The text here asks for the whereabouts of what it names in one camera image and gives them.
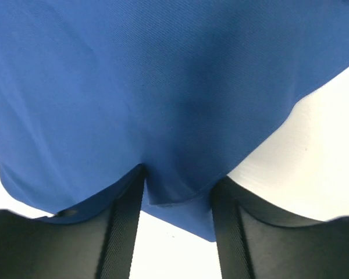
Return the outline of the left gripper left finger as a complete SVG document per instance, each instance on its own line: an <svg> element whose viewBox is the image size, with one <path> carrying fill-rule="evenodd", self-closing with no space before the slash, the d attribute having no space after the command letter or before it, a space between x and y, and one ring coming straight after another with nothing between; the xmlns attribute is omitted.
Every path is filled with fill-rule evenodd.
<svg viewBox="0 0 349 279"><path fill-rule="evenodd" d="M128 278L145 170L54 217L0 209L0 278Z"/></svg>

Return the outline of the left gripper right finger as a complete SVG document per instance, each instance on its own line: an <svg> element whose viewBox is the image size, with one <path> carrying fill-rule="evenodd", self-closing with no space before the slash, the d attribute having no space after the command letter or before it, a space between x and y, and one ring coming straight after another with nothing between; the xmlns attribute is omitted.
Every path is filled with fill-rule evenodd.
<svg viewBox="0 0 349 279"><path fill-rule="evenodd" d="M228 177L211 204L223 278L349 279L349 217L306 218Z"/></svg>

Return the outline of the blue surgical drape cloth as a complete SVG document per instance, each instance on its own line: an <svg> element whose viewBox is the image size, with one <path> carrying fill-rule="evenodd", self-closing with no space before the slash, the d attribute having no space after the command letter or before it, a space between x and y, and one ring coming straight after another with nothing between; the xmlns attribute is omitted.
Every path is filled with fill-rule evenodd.
<svg viewBox="0 0 349 279"><path fill-rule="evenodd" d="M349 67L349 1L0 1L0 179L64 223L138 164L143 210L214 241L208 195Z"/></svg>

